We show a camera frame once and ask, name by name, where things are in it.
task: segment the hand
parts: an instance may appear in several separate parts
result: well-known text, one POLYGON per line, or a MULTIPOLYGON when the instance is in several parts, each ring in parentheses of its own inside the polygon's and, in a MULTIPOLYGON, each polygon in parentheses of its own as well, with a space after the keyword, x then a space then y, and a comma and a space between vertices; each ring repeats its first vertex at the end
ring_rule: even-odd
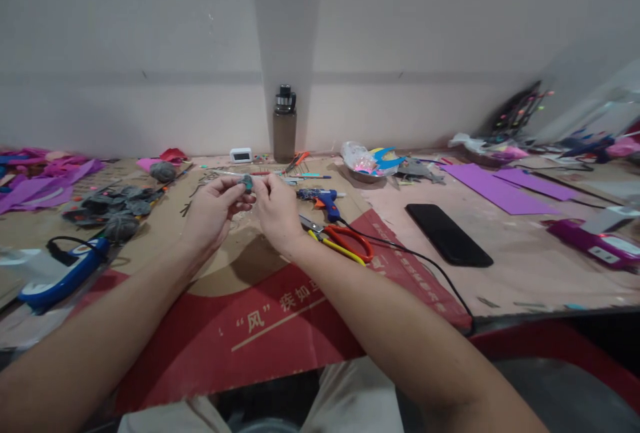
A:
POLYGON ((273 248, 286 255, 298 238, 310 238, 300 224, 295 191, 280 177, 271 174, 264 181, 255 179, 253 191, 260 226, 273 248))
POLYGON ((188 248, 213 253, 227 238, 233 215, 251 210, 255 197, 245 193, 239 179, 218 177, 195 194, 180 238, 188 248))

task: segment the small white clock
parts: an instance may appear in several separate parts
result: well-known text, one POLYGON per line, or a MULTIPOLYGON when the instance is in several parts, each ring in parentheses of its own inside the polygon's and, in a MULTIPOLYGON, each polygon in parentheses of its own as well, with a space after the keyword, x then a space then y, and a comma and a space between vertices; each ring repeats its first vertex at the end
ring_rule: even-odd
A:
POLYGON ((253 153, 249 148, 231 149, 229 156, 233 163, 251 163, 253 161, 253 153))

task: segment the gray water bottle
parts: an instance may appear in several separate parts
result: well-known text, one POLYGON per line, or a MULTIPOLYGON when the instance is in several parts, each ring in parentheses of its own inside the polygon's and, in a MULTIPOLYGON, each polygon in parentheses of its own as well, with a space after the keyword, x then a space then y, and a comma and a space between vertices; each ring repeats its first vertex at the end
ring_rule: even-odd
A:
POLYGON ((273 158, 289 163, 295 156, 295 93, 290 85, 280 85, 273 107, 273 158))

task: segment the black smartphone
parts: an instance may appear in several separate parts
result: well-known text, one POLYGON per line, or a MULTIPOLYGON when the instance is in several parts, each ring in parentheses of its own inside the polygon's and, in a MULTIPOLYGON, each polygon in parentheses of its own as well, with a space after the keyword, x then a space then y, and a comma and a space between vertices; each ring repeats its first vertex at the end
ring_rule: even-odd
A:
POLYGON ((412 203, 406 209, 447 262, 458 266, 493 264, 493 259, 437 205, 412 203))

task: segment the person's left hand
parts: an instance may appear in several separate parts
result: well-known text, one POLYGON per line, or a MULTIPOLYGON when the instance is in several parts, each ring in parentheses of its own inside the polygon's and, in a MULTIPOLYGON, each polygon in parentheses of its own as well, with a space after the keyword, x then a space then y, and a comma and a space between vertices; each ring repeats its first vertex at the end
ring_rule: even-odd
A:
POLYGON ((191 202, 180 241, 196 251, 213 253, 227 238, 233 215, 251 210, 255 197, 245 194, 241 177, 218 177, 200 187, 191 202))

